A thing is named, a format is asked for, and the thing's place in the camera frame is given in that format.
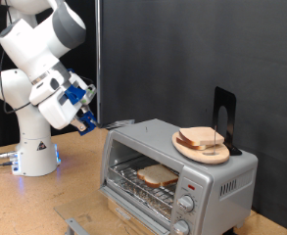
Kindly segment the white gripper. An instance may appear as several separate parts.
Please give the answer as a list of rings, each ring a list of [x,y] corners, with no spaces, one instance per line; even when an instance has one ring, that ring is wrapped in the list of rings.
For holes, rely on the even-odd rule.
[[[29,101],[37,106],[39,112],[56,129],[73,125],[78,131],[85,131],[86,126],[76,117],[81,109],[90,112],[87,85],[75,73],[64,70],[48,70],[32,83]]]

